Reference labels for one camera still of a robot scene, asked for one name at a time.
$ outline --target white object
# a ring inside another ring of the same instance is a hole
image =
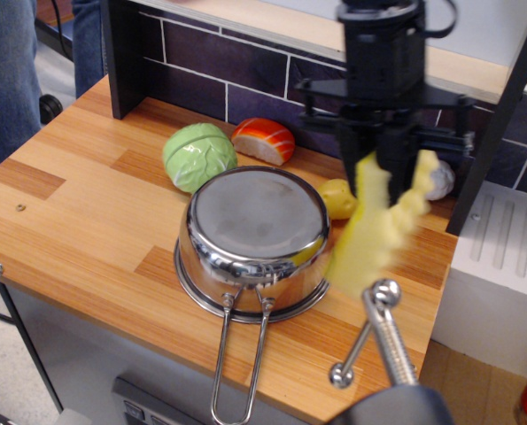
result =
[[[426,199],[429,201],[436,201],[448,195],[456,181],[456,175],[452,168],[445,161],[439,161],[440,167],[430,174],[430,178],[434,182],[434,189],[426,194]]]
[[[462,229],[432,338],[527,376],[527,194],[484,182]]]

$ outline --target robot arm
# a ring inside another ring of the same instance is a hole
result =
[[[354,195],[355,164],[376,150],[379,166],[391,173],[389,194],[395,204],[410,187],[420,149],[467,154],[474,101],[431,87],[424,81],[425,41],[448,35],[455,24],[438,31],[425,27],[424,0],[345,0],[337,16],[345,27],[346,77],[334,81],[302,81],[303,127],[336,136]],[[317,112],[315,97],[344,102],[338,114]],[[424,127],[420,110],[448,109],[455,128]]]

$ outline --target yellow potato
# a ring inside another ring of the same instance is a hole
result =
[[[328,180],[317,191],[332,220],[349,219],[358,205],[358,200],[352,195],[350,185],[344,179]]]

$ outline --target toy bread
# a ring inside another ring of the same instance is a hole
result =
[[[295,151],[295,139],[289,129],[265,118],[241,122],[231,136],[237,152],[281,166]]]
[[[432,190],[430,174],[438,168],[433,151],[420,151],[411,189],[389,208],[389,172],[381,169],[375,153],[357,164],[359,202],[332,251],[325,278],[347,295],[359,298],[383,268],[392,253],[403,246],[415,230],[416,219],[429,211],[425,195]]]

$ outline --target person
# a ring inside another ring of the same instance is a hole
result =
[[[74,83],[80,97],[105,75],[100,0],[72,0],[72,11]]]
[[[76,96],[104,74],[99,0],[72,0]],[[36,0],[0,0],[0,163],[41,128]]]

